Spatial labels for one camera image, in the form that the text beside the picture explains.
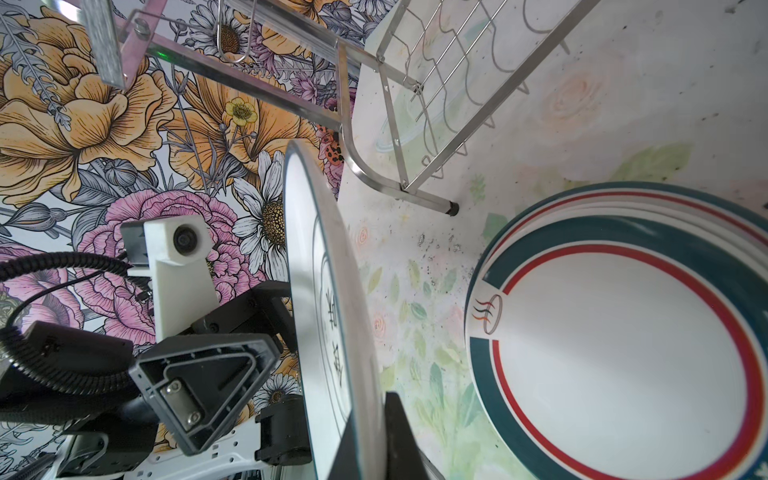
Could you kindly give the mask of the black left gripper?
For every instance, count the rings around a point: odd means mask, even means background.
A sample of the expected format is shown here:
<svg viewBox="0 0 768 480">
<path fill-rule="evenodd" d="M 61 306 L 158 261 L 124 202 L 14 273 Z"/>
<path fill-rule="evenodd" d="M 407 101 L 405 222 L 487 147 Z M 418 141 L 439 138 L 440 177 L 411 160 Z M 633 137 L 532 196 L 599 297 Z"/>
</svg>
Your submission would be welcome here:
<svg viewBox="0 0 768 480">
<path fill-rule="evenodd" d="M 289 292 L 263 282 L 142 355 L 128 340 L 52 323 L 3 330 L 1 417 L 62 426 L 68 467 L 135 467 L 159 429 L 200 454 L 296 347 Z"/>
</svg>

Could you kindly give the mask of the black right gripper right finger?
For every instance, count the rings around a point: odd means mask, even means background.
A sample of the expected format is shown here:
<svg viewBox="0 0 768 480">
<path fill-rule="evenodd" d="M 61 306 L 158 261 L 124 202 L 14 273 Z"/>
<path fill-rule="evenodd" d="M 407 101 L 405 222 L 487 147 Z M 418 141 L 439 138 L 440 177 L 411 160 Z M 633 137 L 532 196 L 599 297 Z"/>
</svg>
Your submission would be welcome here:
<svg viewBox="0 0 768 480">
<path fill-rule="evenodd" d="M 385 394 L 387 473 L 389 480 L 444 480 L 444 476 L 418 447 L 402 401 L 396 392 Z"/>
</svg>

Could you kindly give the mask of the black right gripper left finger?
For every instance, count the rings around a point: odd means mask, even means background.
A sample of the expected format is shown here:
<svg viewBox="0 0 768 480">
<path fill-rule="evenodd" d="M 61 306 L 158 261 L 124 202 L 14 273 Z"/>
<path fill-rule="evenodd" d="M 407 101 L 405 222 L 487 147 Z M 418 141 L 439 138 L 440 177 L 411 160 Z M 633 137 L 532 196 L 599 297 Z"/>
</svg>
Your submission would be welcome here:
<svg viewBox="0 0 768 480">
<path fill-rule="evenodd" d="M 350 415 L 327 479 L 362 480 L 359 450 L 358 427 L 354 416 Z"/>
</svg>

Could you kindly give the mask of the black line flower plate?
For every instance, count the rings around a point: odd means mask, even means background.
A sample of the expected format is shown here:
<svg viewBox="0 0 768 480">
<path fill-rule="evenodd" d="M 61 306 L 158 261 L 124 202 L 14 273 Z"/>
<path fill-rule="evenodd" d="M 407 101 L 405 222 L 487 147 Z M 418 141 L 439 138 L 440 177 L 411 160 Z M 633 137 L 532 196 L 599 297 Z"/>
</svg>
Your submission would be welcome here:
<svg viewBox="0 0 768 480">
<path fill-rule="evenodd" d="M 327 479 L 350 415 L 363 479 L 387 473 L 383 394 L 358 266 L 337 202 L 308 148 L 286 150 L 289 283 L 316 475 Z"/>
</svg>

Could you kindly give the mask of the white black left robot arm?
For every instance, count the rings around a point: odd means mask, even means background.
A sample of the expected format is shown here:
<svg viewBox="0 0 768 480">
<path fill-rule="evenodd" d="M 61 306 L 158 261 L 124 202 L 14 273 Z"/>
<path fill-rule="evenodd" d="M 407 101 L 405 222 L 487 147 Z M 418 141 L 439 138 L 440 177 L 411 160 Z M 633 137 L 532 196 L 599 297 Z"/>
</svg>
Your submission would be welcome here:
<svg viewBox="0 0 768 480">
<path fill-rule="evenodd" d="M 267 281 L 222 306 L 210 288 L 157 302 L 157 339 L 37 322 L 2 331 L 1 416 L 60 425 L 65 441 L 22 479 L 276 478 L 310 463 L 296 381 L 274 368 L 297 348 L 289 285 Z"/>
</svg>

